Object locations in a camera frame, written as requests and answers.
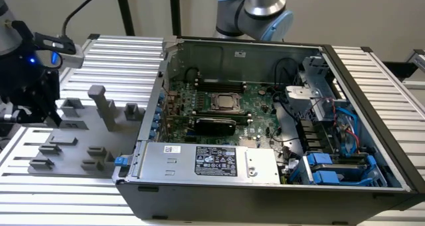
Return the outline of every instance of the sticker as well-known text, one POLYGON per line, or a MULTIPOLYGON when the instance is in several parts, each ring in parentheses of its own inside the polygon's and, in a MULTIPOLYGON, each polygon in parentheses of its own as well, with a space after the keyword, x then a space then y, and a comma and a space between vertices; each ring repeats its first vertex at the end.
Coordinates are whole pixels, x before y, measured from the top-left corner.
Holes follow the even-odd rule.
POLYGON ((245 56, 246 56, 245 52, 238 52, 238 51, 234 52, 234 57, 235 58, 243 58, 245 56))
POLYGON ((237 176, 235 149, 197 146, 194 173, 205 176, 237 176))
POLYGON ((163 146, 163 153, 179 153, 179 146, 178 145, 163 146))

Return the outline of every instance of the gray 3d-printed holder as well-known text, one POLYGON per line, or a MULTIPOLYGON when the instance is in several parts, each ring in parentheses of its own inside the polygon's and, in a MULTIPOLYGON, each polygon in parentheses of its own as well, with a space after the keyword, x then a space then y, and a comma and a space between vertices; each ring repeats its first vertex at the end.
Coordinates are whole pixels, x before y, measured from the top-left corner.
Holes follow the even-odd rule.
POLYGON ((93 85, 87 95, 95 107, 82 106, 79 99, 65 100, 59 128, 29 162, 30 174, 110 177, 114 158, 131 154, 145 110, 137 104, 117 108, 102 86, 93 85))

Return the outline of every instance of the power supply label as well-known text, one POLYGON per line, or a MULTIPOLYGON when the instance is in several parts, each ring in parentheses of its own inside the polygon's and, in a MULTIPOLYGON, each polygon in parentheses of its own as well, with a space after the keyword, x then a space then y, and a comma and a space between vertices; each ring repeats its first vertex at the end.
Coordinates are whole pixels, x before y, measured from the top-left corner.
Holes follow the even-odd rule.
POLYGON ((237 176, 235 149, 197 146, 194 173, 207 176, 237 176))

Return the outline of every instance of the white wall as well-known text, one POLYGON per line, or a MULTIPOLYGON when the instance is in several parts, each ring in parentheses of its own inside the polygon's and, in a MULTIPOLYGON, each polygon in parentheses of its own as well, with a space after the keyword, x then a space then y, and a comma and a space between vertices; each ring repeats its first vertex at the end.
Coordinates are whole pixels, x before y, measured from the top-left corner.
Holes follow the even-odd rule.
MULTIPOLYGON (((58 33, 65 15, 82 1, 6 0, 31 30, 46 34, 58 33)), ((129 1, 135 33, 170 35, 169 0, 129 1)), ((287 8, 294 12, 294 24, 286 41, 368 46, 382 59, 398 61, 411 49, 425 48, 425 0, 287 0, 287 8)), ((211 36, 215 0, 181 0, 181 11, 182 34, 211 36)), ((79 43, 89 33, 122 35, 115 0, 94 0, 67 29, 79 43)))

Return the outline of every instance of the motherboard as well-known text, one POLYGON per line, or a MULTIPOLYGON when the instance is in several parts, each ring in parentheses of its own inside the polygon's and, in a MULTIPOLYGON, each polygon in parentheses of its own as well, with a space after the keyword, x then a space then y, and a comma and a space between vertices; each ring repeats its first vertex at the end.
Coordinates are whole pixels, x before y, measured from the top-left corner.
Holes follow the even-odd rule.
POLYGON ((278 148, 270 134, 279 127, 273 94, 261 84, 195 86, 170 82, 169 142, 278 148))

